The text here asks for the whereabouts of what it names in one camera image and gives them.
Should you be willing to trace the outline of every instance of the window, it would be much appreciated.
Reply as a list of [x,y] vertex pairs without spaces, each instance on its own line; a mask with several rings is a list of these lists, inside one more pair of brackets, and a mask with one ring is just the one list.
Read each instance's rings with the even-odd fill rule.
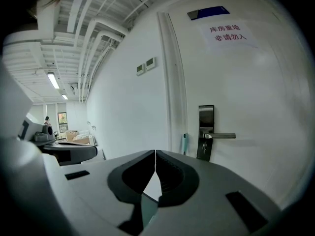
[[58,123],[60,133],[66,132],[68,130],[68,121],[67,121],[67,113],[58,113]]

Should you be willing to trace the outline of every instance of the ceiling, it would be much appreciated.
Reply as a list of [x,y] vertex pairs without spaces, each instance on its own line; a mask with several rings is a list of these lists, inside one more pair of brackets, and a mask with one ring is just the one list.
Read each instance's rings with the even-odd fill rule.
[[[7,37],[2,61],[33,103],[64,101],[62,94],[66,94],[69,100],[79,100],[79,60],[91,19],[97,15],[131,30],[138,15],[157,1],[159,0],[61,0],[58,5],[50,6],[43,6],[41,3],[44,1],[38,2],[37,25],[25,25],[23,31]],[[84,53],[85,59],[100,30],[120,34],[105,25],[97,24]],[[102,60],[97,64],[96,61],[110,44],[115,47],[119,43],[104,36],[97,47],[88,68],[83,100],[87,97],[93,67],[102,63]],[[52,86],[47,77],[48,72],[54,72],[60,89]]]

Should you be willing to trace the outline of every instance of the paper sign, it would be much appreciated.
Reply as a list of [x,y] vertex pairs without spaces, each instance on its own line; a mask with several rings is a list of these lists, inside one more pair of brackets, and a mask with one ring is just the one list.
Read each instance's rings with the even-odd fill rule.
[[222,21],[204,24],[200,30],[209,49],[228,48],[238,45],[257,47],[257,41],[242,21]]

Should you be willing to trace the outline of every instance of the fluorescent light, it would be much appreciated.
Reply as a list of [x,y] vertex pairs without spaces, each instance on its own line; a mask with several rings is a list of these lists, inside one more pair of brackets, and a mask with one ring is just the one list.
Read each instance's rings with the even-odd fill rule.
[[56,78],[55,78],[55,74],[54,73],[47,73],[47,76],[48,76],[51,84],[53,84],[54,88],[59,89],[58,83],[57,83]]

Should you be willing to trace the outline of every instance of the door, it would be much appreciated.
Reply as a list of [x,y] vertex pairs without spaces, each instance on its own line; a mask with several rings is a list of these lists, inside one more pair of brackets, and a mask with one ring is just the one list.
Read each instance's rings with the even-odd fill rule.
[[[214,6],[230,14],[196,20],[187,15]],[[311,112],[308,65],[297,35],[262,0],[184,0],[168,13],[185,77],[187,155],[197,156],[199,106],[214,105],[214,133],[236,133],[236,139],[214,139],[210,162],[285,202],[309,158],[301,117],[301,111]],[[214,26],[227,32],[229,25],[230,35],[234,30],[239,36],[239,26],[251,41],[217,45],[205,36]]]

